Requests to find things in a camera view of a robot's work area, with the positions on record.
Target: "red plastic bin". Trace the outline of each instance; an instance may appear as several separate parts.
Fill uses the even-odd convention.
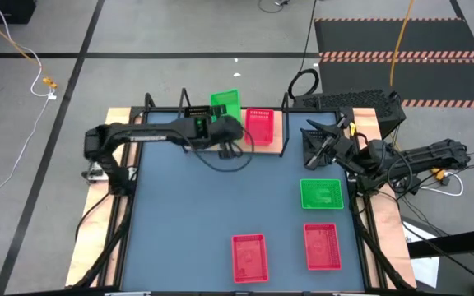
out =
[[[268,281],[267,248],[263,234],[231,237],[231,255],[236,284]]]
[[[336,271],[342,268],[335,224],[305,224],[306,263],[311,271]]]
[[[270,109],[246,109],[246,120],[244,127],[252,134],[253,143],[257,146],[268,146],[273,142],[273,110]],[[250,137],[246,132],[244,142],[252,145]]]

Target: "green basket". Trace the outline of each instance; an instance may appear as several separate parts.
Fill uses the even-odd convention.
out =
[[[226,114],[239,120],[242,124],[243,120],[240,116],[240,95],[239,90],[233,89],[210,95],[211,106],[226,105]]]
[[[308,210],[343,208],[342,184],[338,179],[301,179],[301,206]]]

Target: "black box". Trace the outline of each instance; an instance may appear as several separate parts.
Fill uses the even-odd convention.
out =
[[[8,24],[28,24],[35,9],[35,0],[0,0],[0,10]]]

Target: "gray floor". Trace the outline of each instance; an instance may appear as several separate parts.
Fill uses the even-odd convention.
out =
[[[474,34],[474,1],[459,1]],[[12,25],[16,41],[38,52],[72,52],[81,47],[96,0],[39,0],[29,25]],[[268,0],[264,6],[273,8]],[[403,17],[407,0],[319,1],[316,17]],[[257,9],[254,0],[106,0],[91,52],[300,52],[311,1],[294,0],[278,14]],[[414,17],[455,16],[448,0],[417,0]],[[317,51],[314,32],[310,51]],[[0,52],[13,52],[0,37]],[[306,67],[316,61],[309,60]],[[0,191],[0,270],[49,137],[74,60],[44,60],[60,85],[29,149]],[[150,91],[160,106],[175,105],[187,87],[195,104],[208,95],[239,88],[243,105],[281,103],[299,59],[88,59],[81,70],[58,144],[46,173],[30,227],[17,258],[7,293],[61,289],[72,255],[73,234],[87,186],[79,177],[83,132],[105,119],[108,107],[142,103]],[[32,96],[36,68],[21,59],[0,59],[0,182],[7,176],[44,101]],[[310,81],[302,81],[303,90]],[[403,149],[446,137],[474,151],[474,109],[406,109],[399,143]],[[446,197],[422,191],[410,201],[440,228],[459,233],[474,229],[474,169],[462,173],[465,193]],[[412,213],[402,206],[402,213]]]

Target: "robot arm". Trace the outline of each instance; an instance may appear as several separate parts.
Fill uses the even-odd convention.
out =
[[[113,152],[129,142],[170,141],[179,146],[205,149],[217,144],[230,143],[243,137],[240,123],[230,116],[218,118],[210,123],[205,118],[179,118],[163,124],[99,125],[86,132],[84,157],[98,163],[109,177],[113,194],[130,193],[128,169],[120,167]]]
[[[450,139],[429,146],[397,151],[382,140],[368,141],[367,146],[356,152],[356,143],[344,136],[343,128],[349,126],[352,117],[343,115],[336,125],[323,125],[312,120],[307,122],[325,135],[323,141],[315,143],[303,132],[306,141],[314,141],[316,153],[305,164],[307,169],[316,169],[321,158],[335,160],[345,171],[356,176],[358,193],[366,194],[381,188],[385,183],[396,183],[406,179],[408,187],[414,187],[419,180],[409,179],[429,169],[465,169],[471,158],[467,147]]]

